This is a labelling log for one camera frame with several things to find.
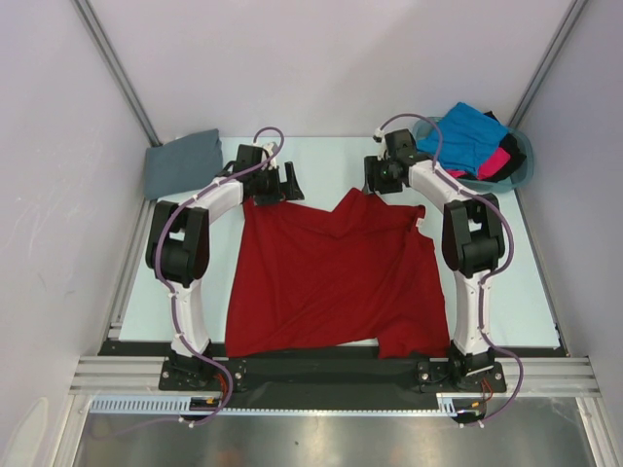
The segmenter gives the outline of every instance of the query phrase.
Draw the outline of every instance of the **pink cloth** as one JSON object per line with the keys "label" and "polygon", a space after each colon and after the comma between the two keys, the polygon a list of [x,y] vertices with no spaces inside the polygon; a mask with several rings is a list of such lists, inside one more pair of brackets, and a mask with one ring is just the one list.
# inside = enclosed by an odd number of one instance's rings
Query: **pink cloth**
{"label": "pink cloth", "polygon": [[450,175],[452,175],[455,178],[459,178],[462,177],[464,174],[466,174],[467,172],[464,170],[455,170],[453,168],[449,168],[446,170]]}
{"label": "pink cloth", "polygon": [[490,177],[493,177],[509,161],[510,154],[508,154],[502,148],[497,148],[492,156],[488,158],[487,161],[478,168],[478,180],[486,180]]}

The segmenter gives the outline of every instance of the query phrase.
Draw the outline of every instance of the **white wall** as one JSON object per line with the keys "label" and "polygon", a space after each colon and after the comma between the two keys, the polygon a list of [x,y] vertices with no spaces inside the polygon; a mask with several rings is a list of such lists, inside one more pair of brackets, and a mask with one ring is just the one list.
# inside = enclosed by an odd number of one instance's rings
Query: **white wall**
{"label": "white wall", "polygon": [[93,0],[163,141],[369,136],[458,100],[510,117],[570,0]]}
{"label": "white wall", "polygon": [[623,434],[623,2],[587,7],[523,123],[537,160],[522,192],[563,333],[591,357]]}
{"label": "white wall", "polygon": [[147,141],[68,0],[3,2],[0,69],[0,459],[46,397],[40,465],[103,330]]}

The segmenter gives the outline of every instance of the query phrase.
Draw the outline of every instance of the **black bracket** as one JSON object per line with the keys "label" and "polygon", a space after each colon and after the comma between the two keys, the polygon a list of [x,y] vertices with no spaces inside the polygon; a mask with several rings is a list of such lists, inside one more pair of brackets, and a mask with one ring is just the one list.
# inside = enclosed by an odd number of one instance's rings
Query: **black bracket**
{"label": "black bracket", "polygon": [[[495,195],[482,198],[495,207]],[[470,221],[480,227],[470,230]],[[494,270],[504,255],[504,235],[499,218],[485,203],[477,199],[451,201],[444,206],[444,227],[441,249],[451,270],[460,270],[469,278],[481,270]]]}
{"label": "black bracket", "polygon": [[402,192],[403,184],[408,184],[409,167],[429,158],[428,154],[418,152],[416,140],[408,129],[386,134],[385,145],[387,152],[383,159],[368,156],[363,160],[366,194]]}
{"label": "black bracket", "polygon": [[[145,253],[145,261],[150,269],[156,263],[156,247],[166,221],[177,207],[178,204],[169,201],[156,204]],[[171,238],[170,234],[180,231],[184,231],[183,240]],[[200,207],[186,207],[166,234],[161,262],[163,276],[166,280],[178,282],[188,288],[191,282],[203,277],[209,258],[209,213]]]}
{"label": "black bracket", "polygon": [[[203,356],[212,358],[210,345]],[[244,360],[220,361],[232,374],[234,392],[244,388],[246,365]],[[220,383],[215,379],[222,373],[215,366],[209,365],[198,357],[179,355],[169,349],[160,373],[158,388],[161,391],[219,391]]]}
{"label": "black bracket", "polygon": [[416,377],[419,391],[424,394],[481,393],[484,379],[495,393],[506,392],[506,379],[499,362],[494,362],[493,367],[484,372],[460,378],[457,377],[451,361],[419,362]]}
{"label": "black bracket", "polygon": [[[236,160],[225,165],[219,176],[228,176],[239,173],[262,161],[265,149],[259,146],[240,144]],[[242,175],[239,179],[243,184],[244,198],[253,198],[255,204],[264,206],[276,204],[280,201],[305,199],[296,179],[294,164],[285,163],[285,181],[279,176],[278,167],[268,166],[266,169]]]}

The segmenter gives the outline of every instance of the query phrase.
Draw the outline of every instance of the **blue cloth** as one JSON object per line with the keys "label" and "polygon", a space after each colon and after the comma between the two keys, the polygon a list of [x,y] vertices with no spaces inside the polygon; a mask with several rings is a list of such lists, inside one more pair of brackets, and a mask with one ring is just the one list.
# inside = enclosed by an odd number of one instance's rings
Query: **blue cloth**
{"label": "blue cloth", "polygon": [[189,134],[145,152],[147,199],[199,190],[223,169],[218,129]]}
{"label": "blue cloth", "polygon": [[[444,168],[464,170],[474,176],[495,152],[508,129],[469,105],[459,102],[439,122],[444,135],[439,162]],[[433,130],[418,141],[418,150],[435,154],[439,135]]]}

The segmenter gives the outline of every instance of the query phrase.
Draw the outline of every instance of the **teal basket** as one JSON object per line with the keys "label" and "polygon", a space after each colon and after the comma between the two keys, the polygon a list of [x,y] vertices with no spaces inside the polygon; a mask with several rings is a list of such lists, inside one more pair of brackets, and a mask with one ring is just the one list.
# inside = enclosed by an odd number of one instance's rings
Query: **teal basket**
{"label": "teal basket", "polygon": [[[431,120],[439,122],[440,117],[430,117]],[[508,178],[499,182],[481,182],[480,180],[463,180],[457,179],[467,188],[476,190],[478,192],[493,192],[493,193],[505,193],[521,188],[531,181],[534,175],[534,152],[532,151],[532,144],[524,133],[519,129],[508,129],[513,136],[517,139],[519,149],[526,155],[526,160],[522,165],[515,170],[515,172]],[[413,127],[413,136],[416,138],[416,142],[425,139],[430,132],[433,131],[433,127],[430,123],[420,120]]]}

